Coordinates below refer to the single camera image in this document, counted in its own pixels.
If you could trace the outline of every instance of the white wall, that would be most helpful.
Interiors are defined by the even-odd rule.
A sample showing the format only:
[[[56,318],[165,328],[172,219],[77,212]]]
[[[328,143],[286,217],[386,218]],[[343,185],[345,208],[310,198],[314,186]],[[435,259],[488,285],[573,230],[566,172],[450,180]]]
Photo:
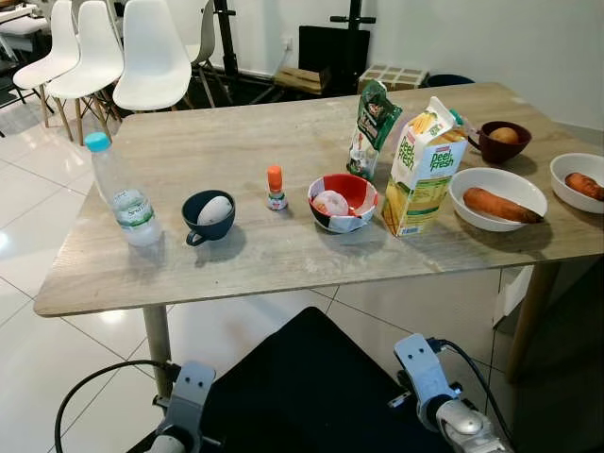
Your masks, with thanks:
[[[283,37],[294,40],[284,61],[296,66],[298,27],[344,27],[328,18],[349,8],[348,0],[228,3],[240,68],[269,75],[283,60]],[[365,0],[363,14],[377,16],[363,25],[370,62],[498,81],[556,121],[604,128],[603,0]],[[222,64],[216,41],[212,61]]]

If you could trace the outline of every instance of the plastic bottle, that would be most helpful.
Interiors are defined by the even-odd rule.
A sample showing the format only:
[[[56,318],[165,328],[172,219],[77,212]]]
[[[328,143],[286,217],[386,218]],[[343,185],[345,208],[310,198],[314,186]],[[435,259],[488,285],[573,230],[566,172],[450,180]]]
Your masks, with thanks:
[[[126,240],[137,247],[156,242],[161,227],[148,198],[128,175],[125,164],[111,149],[103,132],[84,140],[92,151],[92,168],[99,193],[109,205]]]
[[[281,167],[271,165],[266,172],[268,175],[268,207],[271,210],[282,210],[287,206],[287,198],[283,192],[283,176]]]

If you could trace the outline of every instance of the table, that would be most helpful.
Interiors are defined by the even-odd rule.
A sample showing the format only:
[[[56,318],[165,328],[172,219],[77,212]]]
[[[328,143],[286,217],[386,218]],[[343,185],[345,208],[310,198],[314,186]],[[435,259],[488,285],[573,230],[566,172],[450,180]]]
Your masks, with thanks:
[[[27,14],[31,14],[31,12],[36,8],[35,5],[26,4],[24,7],[18,7],[9,11],[0,11],[0,24],[8,21],[12,21],[13,19],[18,19],[20,17],[26,16]],[[0,45],[2,45],[7,51],[7,55],[10,59],[17,60],[17,56],[12,51],[12,48],[8,45],[8,42],[3,38],[0,34]]]
[[[317,177],[345,171],[358,96],[133,115],[114,147],[145,184],[165,234],[154,247],[128,246],[92,188],[36,297],[35,312],[65,316],[143,308],[151,357],[163,361],[170,358],[168,304],[536,264],[510,360],[519,363],[556,262],[604,253],[602,217],[565,205],[549,183],[548,164],[555,156],[596,148],[499,84],[389,95],[406,113],[421,111],[438,95],[477,125],[507,120],[526,126],[533,141],[505,168],[542,189],[549,203],[546,222],[506,234],[482,231],[457,217],[447,198],[434,227],[420,236],[393,237],[379,210],[354,233],[327,234],[313,222],[307,191]],[[394,156],[392,140],[385,146],[376,174],[381,193]],[[290,201],[279,212],[265,207],[266,169],[275,163],[284,169]],[[468,146],[461,168],[474,166],[485,163]],[[206,189],[233,195],[235,225],[220,242],[189,247],[180,208],[189,195]],[[161,377],[158,384],[160,394],[169,392]]]
[[[24,7],[18,7],[9,11],[0,11],[0,24],[8,21],[12,21],[13,19],[18,19],[19,17],[26,16],[27,14],[31,14],[36,8],[35,5],[27,4]]]

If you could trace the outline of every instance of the carrot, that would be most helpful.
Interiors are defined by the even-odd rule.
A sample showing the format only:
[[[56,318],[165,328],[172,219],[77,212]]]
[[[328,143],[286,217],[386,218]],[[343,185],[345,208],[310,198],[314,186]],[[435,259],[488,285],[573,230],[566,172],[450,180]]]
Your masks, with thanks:
[[[537,212],[479,187],[471,187],[465,191],[463,202],[471,210],[479,210],[514,222],[537,224],[544,221]]]
[[[564,182],[568,187],[579,193],[604,201],[604,187],[582,173],[571,173],[564,179]]]

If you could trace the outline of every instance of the green package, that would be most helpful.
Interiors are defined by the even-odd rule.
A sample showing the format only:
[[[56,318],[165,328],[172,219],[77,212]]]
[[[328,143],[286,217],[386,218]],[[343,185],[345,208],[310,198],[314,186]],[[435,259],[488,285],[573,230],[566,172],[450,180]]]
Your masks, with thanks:
[[[386,96],[386,87],[372,80],[362,91],[357,114],[357,126],[349,148],[348,171],[371,180],[376,170],[379,151],[403,111]]]

